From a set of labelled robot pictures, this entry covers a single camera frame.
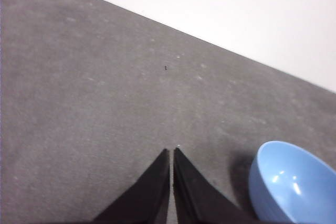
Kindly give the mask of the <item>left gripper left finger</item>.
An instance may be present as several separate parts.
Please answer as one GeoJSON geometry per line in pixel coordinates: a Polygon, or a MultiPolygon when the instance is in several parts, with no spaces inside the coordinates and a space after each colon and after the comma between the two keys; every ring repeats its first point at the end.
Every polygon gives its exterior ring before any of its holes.
{"type": "Polygon", "coordinates": [[[170,155],[163,149],[138,180],[103,212],[95,223],[154,223],[170,193],[170,155]]]}

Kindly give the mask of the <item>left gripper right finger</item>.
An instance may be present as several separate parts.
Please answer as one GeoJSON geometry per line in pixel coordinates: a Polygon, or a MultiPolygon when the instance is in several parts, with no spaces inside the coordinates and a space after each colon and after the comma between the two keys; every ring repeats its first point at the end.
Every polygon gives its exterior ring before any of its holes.
{"type": "Polygon", "coordinates": [[[173,170],[182,223],[258,223],[213,187],[179,148],[174,150],[173,170]]]}

